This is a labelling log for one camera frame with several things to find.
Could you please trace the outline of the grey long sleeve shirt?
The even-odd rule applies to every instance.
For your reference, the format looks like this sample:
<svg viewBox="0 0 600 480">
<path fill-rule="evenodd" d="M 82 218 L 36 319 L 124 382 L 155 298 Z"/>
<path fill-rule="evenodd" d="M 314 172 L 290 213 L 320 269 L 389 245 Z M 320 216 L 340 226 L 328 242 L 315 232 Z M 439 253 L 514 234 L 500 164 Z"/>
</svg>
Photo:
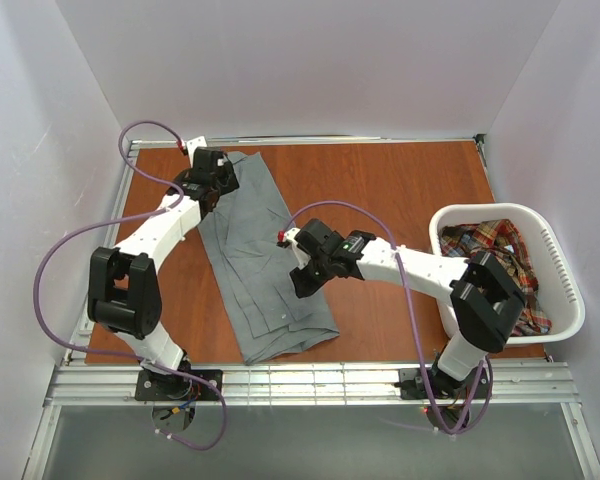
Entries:
<svg viewBox="0 0 600 480">
<path fill-rule="evenodd" d="M 245 363 L 306 351 L 339 336 L 322 293 L 299 299 L 292 252 L 276 245 L 291 217 L 262 156 L 230 152 L 239 188 L 198 231 Z"/>
</svg>

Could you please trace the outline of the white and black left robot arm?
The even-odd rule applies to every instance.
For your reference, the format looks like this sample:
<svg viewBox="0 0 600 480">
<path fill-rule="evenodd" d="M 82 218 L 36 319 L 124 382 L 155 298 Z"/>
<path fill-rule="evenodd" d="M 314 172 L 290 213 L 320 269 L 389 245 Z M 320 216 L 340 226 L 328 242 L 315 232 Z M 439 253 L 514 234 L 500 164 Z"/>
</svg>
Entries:
<svg viewBox="0 0 600 480">
<path fill-rule="evenodd" d="M 158 272 L 177 244 L 239 188 L 227 155 L 204 146 L 189 154 L 157 211 L 113 248 L 100 247 L 90 259 L 88 318 L 123 340 L 143 369 L 178 378 L 186 353 L 161 322 Z"/>
</svg>

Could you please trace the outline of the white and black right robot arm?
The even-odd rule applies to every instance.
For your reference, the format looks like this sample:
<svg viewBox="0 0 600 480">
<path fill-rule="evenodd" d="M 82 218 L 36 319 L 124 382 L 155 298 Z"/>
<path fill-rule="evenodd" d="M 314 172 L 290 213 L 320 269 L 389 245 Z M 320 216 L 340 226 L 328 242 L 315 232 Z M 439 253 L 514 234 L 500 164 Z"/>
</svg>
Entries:
<svg viewBox="0 0 600 480">
<path fill-rule="evenodd" d="M 450 306 L 458 330 L 427 370 L 439 396 L 455 394 L 487 355 L 505 349 L 525 308 L 521 289 L 488 252 L 435 256 L 360 230 L 342 236 L 318 219 L 279 232 L 278 244 L 298 261 L 290 278 L 299 298 L 334 278 L 355 278 L 401 285 Z"/>
</svg>

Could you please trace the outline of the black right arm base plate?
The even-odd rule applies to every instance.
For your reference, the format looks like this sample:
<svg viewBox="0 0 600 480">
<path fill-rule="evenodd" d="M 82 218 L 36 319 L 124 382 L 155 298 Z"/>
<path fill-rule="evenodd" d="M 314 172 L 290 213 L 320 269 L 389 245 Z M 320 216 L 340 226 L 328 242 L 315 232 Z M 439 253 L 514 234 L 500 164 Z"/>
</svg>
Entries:
<svg viewBox="0 0 600 480">
<path fill-rule="evenodd" d="M 469 375 L 461 381 L 455 380 L 438 367 L 438 358 L 427 368 L 431 390 L 436 399 L 441 400 L 466 400 L 473 387 L 473 398 L 486 399 L 492 382 L 488 373 L 488 362 L 483 363 L 481 371 L 473 368 Z M 399 379 L 394 384 L 400 390 L 402 400 L 428 399 L 425 388 L 424 376 L 420 368 L 404 368 L 398 370 Z"/>
</svg>

